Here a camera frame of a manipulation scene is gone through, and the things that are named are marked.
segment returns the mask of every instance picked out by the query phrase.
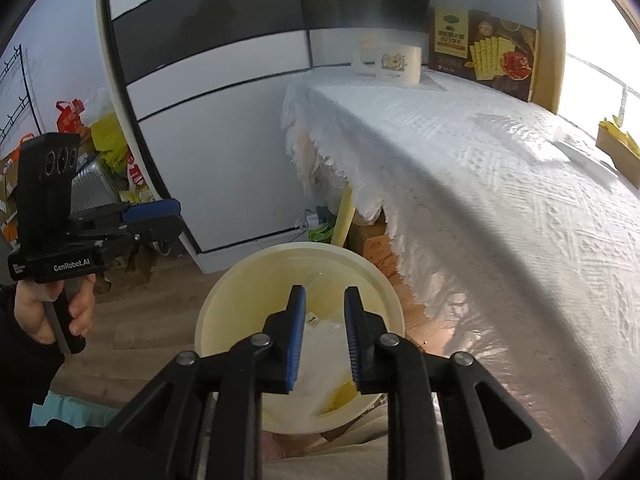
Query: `white mug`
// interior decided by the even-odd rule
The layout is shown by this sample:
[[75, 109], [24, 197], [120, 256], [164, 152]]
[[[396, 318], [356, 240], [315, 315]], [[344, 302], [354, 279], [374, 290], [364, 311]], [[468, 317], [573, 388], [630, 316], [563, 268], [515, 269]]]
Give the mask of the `white mug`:
[[376, 78], [406, 85], [417, 85], [422, 71], [419, 46], [383, 43], [376, 56]]

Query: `person's arm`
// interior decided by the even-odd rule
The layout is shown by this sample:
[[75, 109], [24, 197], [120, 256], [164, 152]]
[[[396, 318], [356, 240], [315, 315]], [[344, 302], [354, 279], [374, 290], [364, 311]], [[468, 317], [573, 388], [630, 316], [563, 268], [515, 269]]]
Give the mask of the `person's arm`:
[[[95, 277], [85, 277], [69, 304], [71, 332], [91, 329]], [[19, 282], [0, 290], [0, 402], [18, 426], [29, 425], [32, 404], [42, 404], [64, 362], [45, 316], [42, 301], [54, 300], [63, 282]]]

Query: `yellow curtain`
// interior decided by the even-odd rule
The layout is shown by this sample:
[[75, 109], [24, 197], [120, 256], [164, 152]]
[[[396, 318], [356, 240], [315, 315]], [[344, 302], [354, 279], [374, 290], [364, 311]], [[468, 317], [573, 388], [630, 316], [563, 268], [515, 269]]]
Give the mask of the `yellow curtain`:
[[540, 1], [540, 36], [532, 101], [558, 113], [564, 77], [566, 39], [562, 0]]

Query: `textured tablecloth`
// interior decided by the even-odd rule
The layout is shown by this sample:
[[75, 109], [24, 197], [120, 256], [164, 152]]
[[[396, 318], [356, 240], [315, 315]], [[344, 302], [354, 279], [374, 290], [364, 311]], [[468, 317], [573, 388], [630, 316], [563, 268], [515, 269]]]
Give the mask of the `textured tablecloth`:
[[382, 206], [425, 314], [596, 478], [640, 417], [640, 200], [547, 142], [593, 140], [546, 110], [425, 71], [415, 88], [315, 69], [287, 89], [310, 194], [330, 167]]

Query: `human hand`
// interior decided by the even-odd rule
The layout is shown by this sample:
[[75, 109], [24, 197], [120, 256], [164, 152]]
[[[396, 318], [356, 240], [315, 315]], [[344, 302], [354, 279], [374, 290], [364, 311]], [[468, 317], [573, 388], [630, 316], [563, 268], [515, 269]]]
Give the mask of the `human hand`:
[[[69, 331], [85, 337], [92, 328], [94, 315], [95, 274], [84, 276], [78, 293], [69, 302], [72, 321]], [[35, 283], [28, 280], [18, 282], [15, 289], [14, 316], [24, 332], [41, 344], [52, 344], [56, 336], [44, 312], [43, 301], [54, 301], [62, 292], [64, 282]]]

